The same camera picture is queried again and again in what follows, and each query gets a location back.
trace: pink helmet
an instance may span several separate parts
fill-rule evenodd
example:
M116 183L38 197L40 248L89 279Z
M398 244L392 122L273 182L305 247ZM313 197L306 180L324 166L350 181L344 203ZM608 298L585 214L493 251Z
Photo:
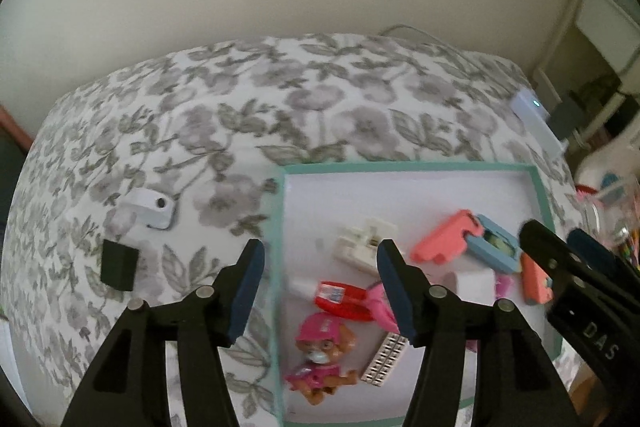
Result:
M340 341L340 325L342 321L329 313L319 312L309 315L300 326L296 341L316 342L330 340Z

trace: silver bolt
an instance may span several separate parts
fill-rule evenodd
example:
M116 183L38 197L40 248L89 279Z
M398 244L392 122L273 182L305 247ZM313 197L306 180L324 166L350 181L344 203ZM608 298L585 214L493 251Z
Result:
M208 299L212 296L216 291L213 289L213 286L200 286L196 290L196 295L201 299Z
M133 297L128 303L127 308L129 308L132 312L139 310L142 306L145 305L144 299L140 297Z
M444 286L435 285L429 288L429 295L436 299L442 299L447 296L447 289Z
M516 305L509 299L500 299L498 301L498 308L500 308L503 312L512 312L514 311L514 309L516 309Z

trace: green edge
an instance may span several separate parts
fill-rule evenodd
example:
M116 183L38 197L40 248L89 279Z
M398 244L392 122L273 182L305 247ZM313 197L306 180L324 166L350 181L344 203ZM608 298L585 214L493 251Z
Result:
M271 272L273 277L272 291L275 302L274 327L271 328L271 365L275 371L275 416L283 427L400 427L404 417L383 420L350 422L350 423L295 423L284 421L283 386L280 375L280 352L278 336L280 322L280 296L282 294L282 222L284 219L284 187L286 178L294 174L344 174L351 172L411 172L411 171L512 171L528 172L533 183L540 215L543 224L552 232L556 232L553 214L546 198L545 185L542 183L538 168L535 165L522 163L490 163L490 162L363 162L363 163L317 163L288 165L280 170L278 176L279 193L277 203L271 214L271 225L268 237L271 241ZM555 360L560 356L562 337L556 331L553 346L549 349L549 357ZM460 401L460 409L474 402L473 398Z

